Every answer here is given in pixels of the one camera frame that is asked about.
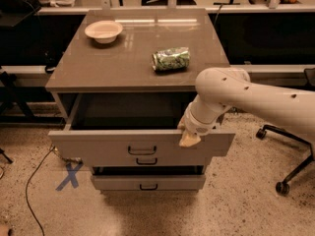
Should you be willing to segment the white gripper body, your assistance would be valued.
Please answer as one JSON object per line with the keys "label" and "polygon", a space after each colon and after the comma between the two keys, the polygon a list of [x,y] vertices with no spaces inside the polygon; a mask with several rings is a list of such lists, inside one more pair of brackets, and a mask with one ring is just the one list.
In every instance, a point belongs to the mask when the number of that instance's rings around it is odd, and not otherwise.
{"label": "white gripper body", "polygon": [[198,136],[207,136],[216,126],[220,114],[206,104],[189,104],[181,119],[184,129]]}

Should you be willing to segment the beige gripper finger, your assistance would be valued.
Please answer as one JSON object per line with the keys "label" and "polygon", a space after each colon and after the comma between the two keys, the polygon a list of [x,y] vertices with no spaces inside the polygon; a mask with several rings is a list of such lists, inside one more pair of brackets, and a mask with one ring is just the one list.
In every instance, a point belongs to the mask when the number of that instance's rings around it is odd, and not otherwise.
{"label": "beige gripper finger", "polygon": [[183,120],[180,120],[177,128],[182,131],[182,137],[179,141],[179,145],[183,148],[189,148],[191,146],[196,145],[201,141],[201,138],[198,135],[190,133],[184,124]]}

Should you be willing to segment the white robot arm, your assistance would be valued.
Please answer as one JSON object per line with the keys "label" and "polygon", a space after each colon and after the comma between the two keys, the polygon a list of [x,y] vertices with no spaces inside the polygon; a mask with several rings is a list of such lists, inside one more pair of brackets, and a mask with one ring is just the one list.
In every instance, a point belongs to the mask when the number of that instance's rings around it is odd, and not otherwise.
{"label": "white robot arm", "polygon": [[315,144],[315,92],[254,84],[239,68],[209,68],[196,78],[197,96],[189,103],[178,127],[179,144],[191,147],[208,135],[230,108],[249,112]]}

